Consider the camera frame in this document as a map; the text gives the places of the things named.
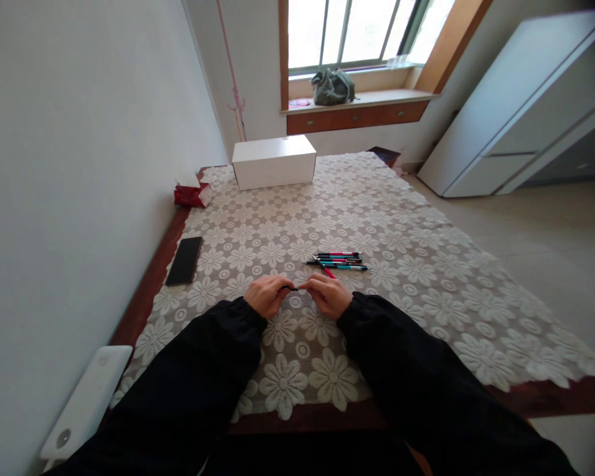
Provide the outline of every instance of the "green bag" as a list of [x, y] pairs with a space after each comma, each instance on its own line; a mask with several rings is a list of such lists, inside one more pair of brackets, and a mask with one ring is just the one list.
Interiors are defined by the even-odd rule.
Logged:
[[313, 99], [319, 106], [334, 106], [355, 99], [355, 83], [341, 69], [318, 72], [311, 79]]

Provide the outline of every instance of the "red tissue box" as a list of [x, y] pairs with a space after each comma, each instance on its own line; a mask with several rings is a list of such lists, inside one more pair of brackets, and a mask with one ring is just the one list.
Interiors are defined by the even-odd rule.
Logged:
[[202, 183], [200, 188], [177, 185], [174, 190], [174, 203], [181, 206], [207, 208], [212, 201], [212, 187]]

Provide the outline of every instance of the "window frame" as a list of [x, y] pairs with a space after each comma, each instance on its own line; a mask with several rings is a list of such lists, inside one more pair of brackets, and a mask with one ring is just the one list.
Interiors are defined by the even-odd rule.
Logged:
[[[407, 88], [441, 94], [493, 0], [455, 0], [428, 61]], [[278, 0], [280, 112], [289, 110], [289, 2]], [[326, 111], [326, 107], [315, 111]]]
[[[319, 63], [317, 65], [289, 68], [289, 76], [315, 74], [318, 71], [324, 70], [326, 68], [340, 68], [345, 71], [350, 71], [353, 69], [370, 69], [385, 66], [387, 64], [388, 58], [384, 59], [383, 55], [385, 53], [386, 46], [388, 45], [388, 41], [390, 40], [392, 26], [395, 22], [395, 17], [397, 16], [397, 11], [399, 10], [399, 5], [401, 4], [401, 2], [402, 0], [395, 1], [392, 13], [390, 14], [390, 21], [388, 23], [388, 28], [385, 33], [385, 38], [383, 39], [383, 44], [381, 45], [379, 57], [363, 59], [361, 61], [343, 62], [342, 57], [344, 55], [346, 33], [348, 32], [348, 21], [350, 20], [350, 10], [352, 8], [352, 0], [346, 0], [346, 10], [344, 12], [344, 22], [342, 24], [342, 32], [339, 41], [339, 48], [337, 51], [337, 61], [334, 63], [322, 64], [322, 59], [324, 56], [324, 43], [326, 41], [326, 25], [329, 15], [329, 0], [326, 0], [324, 6], [324, 22], [322, 26], [322, 41], [319, 47]], [[410, 53], [410, 50], [412, 49], [412, 46], [415, 43], [415, 39], [417, 38], [418, 30], [421, 26], [421, 22], [423, 21], [423, 17], [425, 16], [425, 12], [427, 11], [429, 4], [430, 0], [415, 0], [415, 4], [410, 13], [410, 18], [405, 27], [403, 37], [399, 44], [399, 48], [397, 49], [398, 56]]]

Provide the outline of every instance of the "floor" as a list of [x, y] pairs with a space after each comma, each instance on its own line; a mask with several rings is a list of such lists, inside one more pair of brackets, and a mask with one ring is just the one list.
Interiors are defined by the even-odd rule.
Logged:
[[[595, 181], [443, 199], [415, 176], [404, 179], [595, 351]], [[595, 475], [595, 415], [531, 422], [562, 447], [576, 471]]]

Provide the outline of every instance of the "floral pattern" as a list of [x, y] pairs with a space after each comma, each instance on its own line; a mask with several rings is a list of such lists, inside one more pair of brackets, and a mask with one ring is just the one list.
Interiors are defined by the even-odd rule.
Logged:
[[324, 347], [322, 359], [312, 361], [315, 370], [309, 375], [309, 383], [318, 389], [320, 402], [331, 402], [341, 411], [346, 411], [348, 401], [357, 401], [359, 395], [355, 383], [359, 380], [358, 372], [348, 366], [348, 357], [341, 354], [335, 358], [333, 351]]
[[154, 359], [163, 347], [174, 339], [172, 328], [174, 324], [166, 323], [163, 316], [159, 316], [154, 324], [148, 324], [137, 339], [134, 348], [134, 358], [141, 358], [143, 366], [148, 365]]
[[284, 350], [284, 341], [293, 342], [296, 339], [294, 330], [298, 328], [298, 321], [293, 318], [293, 311], [285, 309], [269, 321], [262, 334], [262, 344], [271, 345], [277, 352]]
[[293, 407], [304, 403], [304, 390], [308, 385], [306, 375], [299, 372], [299, 362], [286, 361], [283, 354], [278, 354], [276, 364], [264, 366], [264, 377], [260, 380], [260, 393], [266, 395], [264, 406], [267, 411], [278, 409], [282, 420], [288, 420], [293, 413]]
[[[182, 238], [203, 237], [191, 284], [163, 286], [111, 405], [194, 318], [251, 282], [283, 274], [296, 285], [321, 271], [317, 251], [361, 251], [369, 272], [332, 270], [351, 291], [379, 294], [451, 346], [485, 385], [507, 391], [529, 380], [568, 386], [595, 376], [595, 353], [551, 310], [511, 280], [440, 211], [371, 153], [318, 157], [312, 184], [241, 192], [231, 167], [205, 171], [214, 198], [192, 209]], [[249, 413], [291, 417], [295, 405], [370, 397], [334, 322], [305, 291], [284, 300], [262, 338], [260, 367], [233, 420]]]
[[319, 343], [324, 347], [329, 345], [329, 336], [337, 337], [340, 334], [333, 321], [322, 315], [319, 310], [313, 311], [308, 307], [302, 309], [302, 317], [297, 323], [306, 331], [305, 335], [308, 340], [317, 337]]

